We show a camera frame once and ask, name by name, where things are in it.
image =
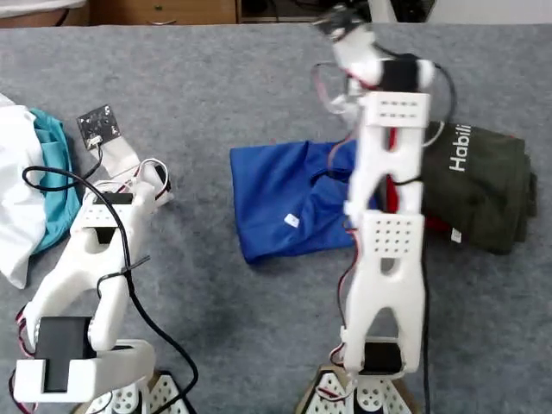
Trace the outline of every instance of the label tag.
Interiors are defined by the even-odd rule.
[[[457,229],[452,229],[452,233],[450,233],[450,240],[455,243],[462,243],[462,233]]]
[[[299,219],[296,218],[292,213],[285,216],[284,221],[294,228],[299,227]]]

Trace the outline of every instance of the gray carpet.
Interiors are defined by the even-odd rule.
[[[540,177],[539,217],[511,255],[431,241],[433,412],[550,412],[552,26],[376,30],[384,46],[448,67],[459,90],[456,119],[526,139]],[[352,252],[247,266],[235,235],[229,150],[343,136],[309,80],[314,63],[332,59],[329,45],[308,25],[29,29],[1,31],[0,56],[0,91],[63,120],[83,169],[92,158],[74,118],[104,103],[141,156],[170,166],[176,199],[152,222],[152,260],[135,283],[152,317],[198,362],[198,411],[292,412],[338,343],[335,284]],[[437,82],[435,116],[446,93]],[[12,317],[62,248],[32,260],[24,292],[0,280],[3,379],[19,355]],[[94,303],[90,294],[72,311]],[[130,308],[124,334],[151,341],[159,366],[188,380],[185,363]],[[421,401],[420,372],[408,384]],[[7,391],[0,411],[16,412]]]

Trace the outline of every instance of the robotic arm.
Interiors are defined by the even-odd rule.
[[[337,64],[350,78],[349,96],[334,104],[341,105],[344,120],[356,123],[358,130],[355,168],[344,206],[359,257],[341,332],[342,362],[353,384],[346,412],[375,412],[381,407],[367,407],[354,388],[378,389],[380,380],[414,372],[420,361],[425,290],[419,176],[429,123],[427,90],[435,67],[412,56],[382,59],[368,25],[344,6],[336,6],[315,25],[333,42]],[[389,134],[396,138],[392,150],[386,143]],[[397,214],[367,208],[387,174],[398,187]],[[384,308],[392,310],[398,337],[367,337]]]
[[[103,186],[103,196],[121,218],[134,266],[140,263],[149,217],[172,197],[167,192],[168,175],[165,170],[161,179],[154,168],[156,160],[138,161],[120,136],[105,147],[108,171],[117,175],[96,186]],[[125,166],[117,165],[117,156]],[[20,332],[27,331],[29,356],[34,357],[17,362],[16,401],[88,402],[132,384],[147,395],[147,382],[154,373],[153,347],[145,341],[118,339],[129,301],[125,269],[121,231],[107,206],[87,191],[58,264],[16,318]],[[61,316],[82,292],[92,289],[100,297],[92,318]],[[142,413],[149,408],[143,404]]]

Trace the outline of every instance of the blue fabric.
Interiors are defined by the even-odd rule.
[[[247,262],[352,246],[343,228],[354,141],[337,152],[328,174],[333,143],[293,142],[230,150],[235,222]],[[370,208],[377,208],[375,200]],[[285,222],[293,214],[297,228]]]
[[[61,122],[42,110],[32,109],[31,112],[36,116],[34,131],[42,146],[44,165],[72,172],[69,147]],[[62,175],[46,173],[41,180],[41,185],[58,187],[67,184],[67,180],[68,178]],[[77,191],[74,187],[65,191],[43,192],[43,194],[46,209],[46,232],[34,250],[35,253],[58,242],[71,227],[80,208]]]

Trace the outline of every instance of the dark green bag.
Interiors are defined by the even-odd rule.
[[[429,139],[437,131],[432,122]],[[447,124],[423,154],[423,212],[453,229],[453,240],[507,254],[536,214],[536,175],[523,140]]]

